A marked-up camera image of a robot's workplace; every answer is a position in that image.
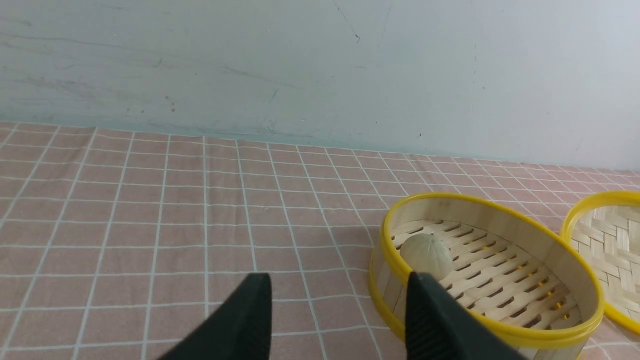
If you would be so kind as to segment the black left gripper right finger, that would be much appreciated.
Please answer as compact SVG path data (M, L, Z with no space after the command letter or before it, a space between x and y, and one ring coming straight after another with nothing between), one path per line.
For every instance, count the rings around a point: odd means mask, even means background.
M524 358L422 272L411 272L407 280L405 344L408 360Z

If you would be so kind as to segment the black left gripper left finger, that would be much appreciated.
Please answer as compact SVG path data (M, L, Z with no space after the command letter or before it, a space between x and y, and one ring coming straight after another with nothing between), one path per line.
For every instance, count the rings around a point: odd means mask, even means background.
M197 328L160 360L268 360L272 342L272 283L250 273Z

